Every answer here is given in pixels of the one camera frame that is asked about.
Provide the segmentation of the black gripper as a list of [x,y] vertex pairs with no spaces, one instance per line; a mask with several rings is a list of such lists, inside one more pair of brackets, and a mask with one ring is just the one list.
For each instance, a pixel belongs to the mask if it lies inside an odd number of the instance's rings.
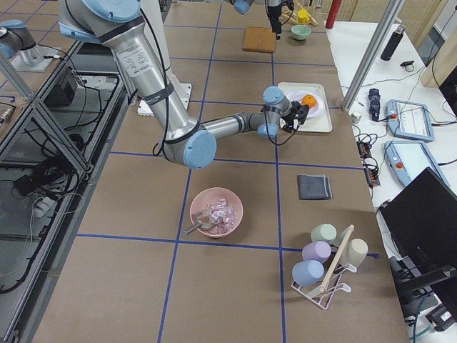
[[275,34],[276,39],[281,38],[282,24],[279,21],[282,15],[282,0],[266,0],[266,13],[269,21],[272,21],[272,32]]
[[304,124],[308,117],[309,109],[308,106],[302,106],[298,101],[292,101],[290,103],[290,109],[287,115],[283,117],[283,120],[289,124],[292,124],[295,121],[299,124]]

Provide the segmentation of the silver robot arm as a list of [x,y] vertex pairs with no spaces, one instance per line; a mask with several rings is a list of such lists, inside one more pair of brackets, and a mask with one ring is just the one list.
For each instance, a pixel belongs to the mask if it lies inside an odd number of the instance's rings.
[[[251,6],[254,4],[254,1],[249,0],[234,0],[228,1],[233,8],[241,15],[244,15],[248,12]],[[282,8],[288,6],[288,1],[281,0],[265,0],[263,5],[266,11],[268,21],[271,26],[272,32],[275,34],[276,40],[281,38],[282,26],[283,24],[280,21],[280,16],[282,15]]]
[[214,160],[220,138],[255,131],[272,141],[281,121],[294,133],[308,116],[309,106],[289,100],[277,86],[264,91],[259,113],[240,112],[204,123],[189,116],[169,69],[159,1],[60,1],[59,26],[64,36],[111,50],[124,82],[132,83],[164,129],[159,151],[190,169]]

